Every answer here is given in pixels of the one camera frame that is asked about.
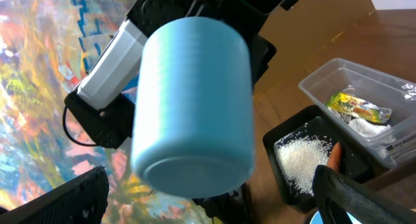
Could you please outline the yellow green snack wrapper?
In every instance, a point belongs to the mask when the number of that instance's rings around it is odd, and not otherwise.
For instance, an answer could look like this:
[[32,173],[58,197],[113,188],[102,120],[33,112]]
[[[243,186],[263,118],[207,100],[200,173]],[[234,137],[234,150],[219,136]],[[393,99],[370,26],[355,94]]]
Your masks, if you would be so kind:
[[344,92],[333,94],[326,102],[326,106],[340,113],[377,124],[387,123],[393,113],[390,108],[376,106],[369,101]]

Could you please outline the light blue cup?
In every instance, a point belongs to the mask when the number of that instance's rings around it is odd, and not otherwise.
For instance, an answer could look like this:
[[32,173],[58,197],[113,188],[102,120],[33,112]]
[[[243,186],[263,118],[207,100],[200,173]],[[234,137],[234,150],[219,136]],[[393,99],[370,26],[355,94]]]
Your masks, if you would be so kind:
[[214,197],[254,170],[250,54],[224,22],[189,17],[157,29],[142,53],[131,168],[159,192]]

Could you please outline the pile of white rice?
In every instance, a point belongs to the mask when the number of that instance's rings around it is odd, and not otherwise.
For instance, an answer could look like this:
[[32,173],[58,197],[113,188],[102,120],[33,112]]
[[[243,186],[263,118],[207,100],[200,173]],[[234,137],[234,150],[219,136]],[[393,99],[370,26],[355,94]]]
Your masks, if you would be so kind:
[[333,144],[317,128],[304,123],[274,143],[274,154],[293,196],[313,195],[316,167],[327,164]]

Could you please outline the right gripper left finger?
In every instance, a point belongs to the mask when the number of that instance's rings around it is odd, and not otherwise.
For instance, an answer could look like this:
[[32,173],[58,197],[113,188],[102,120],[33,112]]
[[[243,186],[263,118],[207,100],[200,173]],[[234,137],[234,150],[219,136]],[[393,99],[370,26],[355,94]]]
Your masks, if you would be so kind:
[[109,179],[94,167],[40,197],[1,214],[4,224],[100,224],[108,206]]

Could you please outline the colourful patterned floor mat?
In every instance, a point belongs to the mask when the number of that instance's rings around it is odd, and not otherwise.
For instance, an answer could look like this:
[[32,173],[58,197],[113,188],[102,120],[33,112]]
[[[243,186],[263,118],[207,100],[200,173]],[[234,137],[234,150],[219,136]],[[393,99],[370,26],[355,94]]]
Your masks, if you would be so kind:
[[135,0],[1,0],[1,207],[13,210],[103,166],[104,223],[209,223],[192,201],[151,191],[130,148],[91,147],[64,98],[96,63]]

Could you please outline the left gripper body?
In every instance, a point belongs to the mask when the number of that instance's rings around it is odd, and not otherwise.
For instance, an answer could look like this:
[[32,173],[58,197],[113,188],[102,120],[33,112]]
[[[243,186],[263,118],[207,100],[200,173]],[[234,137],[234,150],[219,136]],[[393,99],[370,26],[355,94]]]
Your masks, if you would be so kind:
[[268,69],[276,47],[259,35],[276,8],[290,10],[299,0],[187,0],[187,16],[218,19],[233,27],[244,38],[250,51],[252,83]]

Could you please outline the black plastic tray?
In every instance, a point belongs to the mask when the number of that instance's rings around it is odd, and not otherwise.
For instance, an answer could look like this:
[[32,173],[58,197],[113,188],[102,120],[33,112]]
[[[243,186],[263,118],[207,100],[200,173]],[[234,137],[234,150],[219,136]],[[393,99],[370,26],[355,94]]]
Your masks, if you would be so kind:
[[342,149],[339,173],[364,183],[374,177],[369,156],[318,106],[311,105],[263,136],[283,202],[300,213],[316,207],[315,170],[326,165],[335,144]]

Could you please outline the white tissue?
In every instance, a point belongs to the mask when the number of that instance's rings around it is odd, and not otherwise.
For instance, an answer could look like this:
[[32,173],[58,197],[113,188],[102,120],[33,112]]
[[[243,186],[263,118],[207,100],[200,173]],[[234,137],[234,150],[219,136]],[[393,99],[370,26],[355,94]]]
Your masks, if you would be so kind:
[[348,114],[338,112],[330,107],[328,107],[328,110],[363,137],[377,136],[391,128],[390,125],[375,125],[373,123],[368,122],[365,119],[353,118]]

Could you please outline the clear plastic bin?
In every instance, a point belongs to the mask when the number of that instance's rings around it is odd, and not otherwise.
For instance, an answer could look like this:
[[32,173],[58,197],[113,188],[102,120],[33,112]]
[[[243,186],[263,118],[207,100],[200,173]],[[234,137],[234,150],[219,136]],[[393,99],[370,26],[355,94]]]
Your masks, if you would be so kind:
[[[302,80],[299,88],[384,167],[393,169],[415,158],[414,83],[335,58]],[[330,97],[339,92],[391,109],[386,123],[390,128],[375,136],[355,131],[326,106]]]

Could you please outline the light blue bowl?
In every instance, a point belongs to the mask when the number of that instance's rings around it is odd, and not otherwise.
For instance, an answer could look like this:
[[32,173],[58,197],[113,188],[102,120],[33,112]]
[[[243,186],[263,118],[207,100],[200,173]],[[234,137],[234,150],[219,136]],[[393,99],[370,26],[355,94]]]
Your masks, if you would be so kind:
[[[350,213],[347,213],[349,219],[351,220],[352,224],[362,224],[359,220],[357,220],[354,216],[352,216]],[[317,211],[309,221],[309,224],[323,224],[320,212]]]

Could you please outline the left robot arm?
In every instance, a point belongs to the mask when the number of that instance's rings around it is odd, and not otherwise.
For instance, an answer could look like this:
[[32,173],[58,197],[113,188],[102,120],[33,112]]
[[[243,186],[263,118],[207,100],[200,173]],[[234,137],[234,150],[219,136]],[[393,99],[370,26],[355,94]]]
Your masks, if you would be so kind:
[[135,106],[122,90],[137,75],[146,40],[176,19],[204,16],[236,29],[250,50],[252,83],[268,69],[276,47],[259,35],[277,7],[299,0],[136,0],[88,75],[64,100],[91,147],[117,149],[131,140]]

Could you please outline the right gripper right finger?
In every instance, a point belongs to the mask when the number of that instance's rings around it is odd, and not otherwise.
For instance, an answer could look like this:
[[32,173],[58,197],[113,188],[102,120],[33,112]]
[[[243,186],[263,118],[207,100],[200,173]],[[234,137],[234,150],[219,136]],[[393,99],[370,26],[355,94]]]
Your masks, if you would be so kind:
[[414,211],[388,201],[327,166],[316,168],[313,193],[324,224],[351,223],[349,215],[360,223],[415,223]]

